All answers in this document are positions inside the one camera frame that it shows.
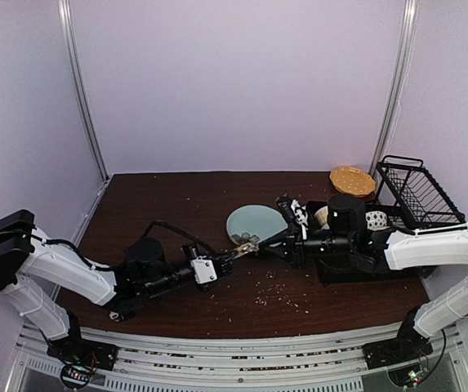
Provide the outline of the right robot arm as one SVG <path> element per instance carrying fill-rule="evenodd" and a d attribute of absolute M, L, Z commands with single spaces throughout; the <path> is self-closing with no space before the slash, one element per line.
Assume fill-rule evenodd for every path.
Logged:
<path fill-rule="evenodd" d="M 371 230 L 363 200 L 339 194 L 328 200 L 326 229 L 309 218 L 305 207 L 287 195 L 276 204 L 287 228 L 259 247 L 300 268 L 308 258 L 344 256 L 365 273 L 416 267 L 468 265 L 468 222 L 433 229 L 396 226 Z M 387 347 L 398 360 L 410 359 L 430 337 L 468 316 L 468 275 L 436 299 L 411 310 Z"/>

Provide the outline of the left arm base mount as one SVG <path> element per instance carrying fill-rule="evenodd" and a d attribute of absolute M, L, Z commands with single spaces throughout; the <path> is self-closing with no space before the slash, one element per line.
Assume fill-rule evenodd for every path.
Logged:
<path fill-rule="evenodd" d="M 116 345 L 91 341 L 76 335 L 54 341 L 43 332 L 41 335 L 47 344 L 47 354 L 63 364 L 59 378 L 63 386 L 70 390 L 87 387 L 98 370 L 114 369 L 118 355 Z"/>

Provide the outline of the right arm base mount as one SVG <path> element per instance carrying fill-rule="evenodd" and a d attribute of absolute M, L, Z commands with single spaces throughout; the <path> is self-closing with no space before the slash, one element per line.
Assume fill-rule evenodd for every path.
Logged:
<path fill-rule="evenodd" d="M 425 338 L 415 341 L 392 338 L 363 346 L 368 369 L 387 368 L 390 382 L 405 389 L 421 384 L 429 371 L 429 355 L 433 352 Z"/>

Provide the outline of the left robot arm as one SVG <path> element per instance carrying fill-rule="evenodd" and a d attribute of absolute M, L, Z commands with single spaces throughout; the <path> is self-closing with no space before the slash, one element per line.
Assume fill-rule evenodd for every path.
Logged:
<path fill-rule="evenodd" d="M 78 319 L 57 305 L 35 278 L 45 279 L 88 299 L 121 321 L 158 298 L 188 283 L 206 288 L 231 273 L 233 260 L 249 253 L 249 247 L 216 252 L 204 241 L 163 221 L 163 227 L 190 240 L 182 261 L 166 260 L 162 244 L 144 233 L 124 252 L 115 266 L 87 259 L 69 240 L 50 238 L 34 224 L 32 212 L 22 209 L 0 219 L 0 295 L 33 323 L 73 363 L 90 354 Z"/>

